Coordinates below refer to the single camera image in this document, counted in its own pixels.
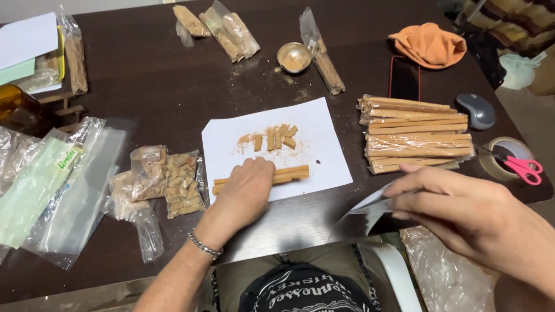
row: packing tape roll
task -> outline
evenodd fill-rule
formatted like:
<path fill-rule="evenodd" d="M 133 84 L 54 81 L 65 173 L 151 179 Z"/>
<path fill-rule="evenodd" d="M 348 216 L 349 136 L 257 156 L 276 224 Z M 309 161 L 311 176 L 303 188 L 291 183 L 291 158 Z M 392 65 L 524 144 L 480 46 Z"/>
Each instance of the packing tape roll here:
<path fill-rule="evenodd" d="M 484 144 L 482 147 L 488 150 L 493 150 L 493 147 L 500 146 L 507 150 L 509 150 L 515 158 L 518 159 L 534 159 L 534 155 L 528 149 L 528 147 L 520 142 L 519 140 L 510 138 L 510 137 L 499 137 L 494 139 L 493 141 Z M 499 179 L 501 181 L 510 181 L 519 179 L 519 177 L 512 172 L 506 171 L 503 169 L 495 160 L 495 158 L 488 153 L 478 150 L 478 158 L 480 160 L 480 164 L 484 170 L 489 173 L 492 177 Z"/>

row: pink scissors handle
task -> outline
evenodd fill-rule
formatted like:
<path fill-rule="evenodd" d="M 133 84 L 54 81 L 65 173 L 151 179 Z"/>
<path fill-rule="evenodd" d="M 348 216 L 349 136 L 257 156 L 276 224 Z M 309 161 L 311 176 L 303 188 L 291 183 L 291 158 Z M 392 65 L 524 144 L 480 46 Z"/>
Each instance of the pink scissors handle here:
<path fill-rule="evenodd" d="M 530 168 L 530 164 L 533 164 L 536 167 Z M 542 178 L 539 177 L 539 173 L 543 172 L 543 167 L 535 160 L 518 159 L 513 156 L 507 156 L 505 165 L 513 169 L 513 171 L 521 179 L 530 185 L 538 185 L 542 182 Z"/>

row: computer mouse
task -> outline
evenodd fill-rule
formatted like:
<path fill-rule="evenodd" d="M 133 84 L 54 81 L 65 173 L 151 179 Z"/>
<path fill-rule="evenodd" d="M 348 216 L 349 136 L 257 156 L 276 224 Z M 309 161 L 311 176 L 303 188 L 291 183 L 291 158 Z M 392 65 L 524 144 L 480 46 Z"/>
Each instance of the computer mouse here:
<path fill-rule="evenodd" d="M 471 128 L 475 130 L 485 130 L 495 124 L 495 110 L 493 106 L 479 95 L 461 94 L 457 97 L 457 102 L 461 105 L 464 113 L 468 114 L 468 121 Z"/>

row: smartphone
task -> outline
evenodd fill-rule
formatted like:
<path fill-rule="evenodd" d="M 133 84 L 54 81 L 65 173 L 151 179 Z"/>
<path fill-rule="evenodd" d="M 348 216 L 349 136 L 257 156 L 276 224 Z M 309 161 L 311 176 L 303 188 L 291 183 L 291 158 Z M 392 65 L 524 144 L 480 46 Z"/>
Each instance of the smartphone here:
<path fill-rule="evenodd" d="M 420 65 L 403 56 L 391 58 L 389 97 L 420 101 Z"/>

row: red phone case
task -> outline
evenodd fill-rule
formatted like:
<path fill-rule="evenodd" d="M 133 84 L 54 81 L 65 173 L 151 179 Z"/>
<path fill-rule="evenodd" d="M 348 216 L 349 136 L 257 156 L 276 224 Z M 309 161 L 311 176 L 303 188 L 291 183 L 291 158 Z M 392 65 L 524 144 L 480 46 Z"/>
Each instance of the red phone case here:
<path fill-rule="evenodd" d="M 393 56 L 391 58 L 391 62 L 389 64 L 389 90 L 387 92 L 387 97 L 391 98 L 391 73 L 393 72 L 393 59 L 399 57 L 399 58 L 405 58 L 404 56 Z M 416 64 L 418 66 L 418 100 L 420 101 L 420 65 Z"/>

